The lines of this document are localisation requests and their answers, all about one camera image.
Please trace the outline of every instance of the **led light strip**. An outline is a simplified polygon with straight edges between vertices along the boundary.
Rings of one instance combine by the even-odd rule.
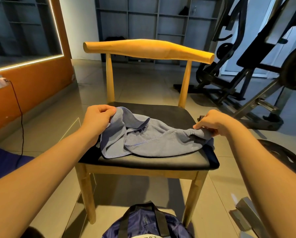
[[[19,68],[19,67],[22,67],[22,66],[25,66],[25,65],[34,64],[34,63],[38,63],[38,62],[43,62],[43,61],[47,61],[47,60],[51,60],[51,59],[55,59],[55,58],[59,58],[59,57],[63,57],[64,56],[64,54],[63,54],[63,48],[62,48],[62,43],[61,43],[59,31],[58,31],[57,22],[55,20],[55,15],[54,15],[54,12],[53,12],[53,7],[52,7],[51,0],[49,0],[49,5],[50,5],[52,17],[53,17],[53,22],[54,22],[54,25],[55,25],[55,30],[56,30],[57,35],[58,35],[58,39],[59,39],[59,43],[60,43],[62,54],[56,55],[56,56],[51,56],[51,57],[46,57],[46,58],[41,58],[41,59],[36,59],[36,60],[33,60],[33,61],[29,61],[29,62],[23,62],[23,63],[19,63],[19,64],[7,66],[7,67],[3,67],[3,68],[0,68],[0,72],[1,71],[5,71],[5,70],[9,70],[9,69],[12,69],[12,68]]]

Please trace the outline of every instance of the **bag strap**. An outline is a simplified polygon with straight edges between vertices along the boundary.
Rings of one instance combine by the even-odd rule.
[[[154,211],[156,216],[156,225],[159,231],[159,234],[163,238],[170,238],[170,232],[168,229],[166,217],[163,212],[159,211],[154,203],[138,204],[130,206],[130,208],[122,216],[119,224],[118,238],[128,238],[128,219],[129,215],[133,211],[140,210],[142,208],[150,209]]]

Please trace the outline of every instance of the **blue fabric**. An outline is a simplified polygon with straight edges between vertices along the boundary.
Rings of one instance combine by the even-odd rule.
[[[163,213],[166,217],[171,238],[191,237],[177,217],[165,212]],[[102,238],[118,238],[120,220],[121,218],[114,222],[110,226],[110,228],[103,234]],[[145,234],[152,234],[158,236],[159,232],[156,226],[155,213],[151,210],[146,209],[140,209],[138,211],[130,213],[127,231],[128,238]]]
[[[172,128],[157,119],[133,114],[118,107],[101,135],[100,148],[105,158],[131,153],[145,157],[171,157],[197,151],[204,144],[213,146],[209,130]]]
[[[34,159],[30,156],[15,155],[0,148],[0,178]]]

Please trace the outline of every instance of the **black cable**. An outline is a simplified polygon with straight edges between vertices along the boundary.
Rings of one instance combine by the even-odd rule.
[[[12,86],[12,90],[13,90],[13,93],[15,94],[15,98],[17,100],[17,104],[18,104],[19,111],[20,111],[20,114],[21,114],[21,121],[20,121],[20,123],[21,123],[21,128],[22,128],[22,147],[21,147],[21,155],[20,155],[19,159],[16,162],[16,168],[18,168],[19,161],[20,161],[21,157],[23,156],[23,147],[24,147],[23,113],[21,111],[20,104],[19,104],[19,101],[18,101],[18,98],[17,98],[17,95],[16,95],[16,91],[15,91],[15,88],[14,88],[12,82],[10,80],[7,80],[7,79],[5,81],[6,82],[10,82],[10,84]]]

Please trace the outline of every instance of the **chair leg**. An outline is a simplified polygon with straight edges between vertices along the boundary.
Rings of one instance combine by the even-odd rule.
[[[199,171],[197,173],[195,179],[192,180],[189,194],[188,194],[188,198],[185,203],[185,209],[183,212],[182,224],[185,227],[188,227],[188,225],[192,219],[193,212],[194,212],[195,206],[197,204],[197,201],[199,199],[199,196],[200,196],[203,184],[205,182],[207,173],[208,173],[207,170]]]
[[[80,184],[81,194],[88,220],[91,224],[96,221],[96,210],[93,197],[93,188],[90,181],[90,173],[86,171],[86,165],[77,163],[75,166],[76,174]]]

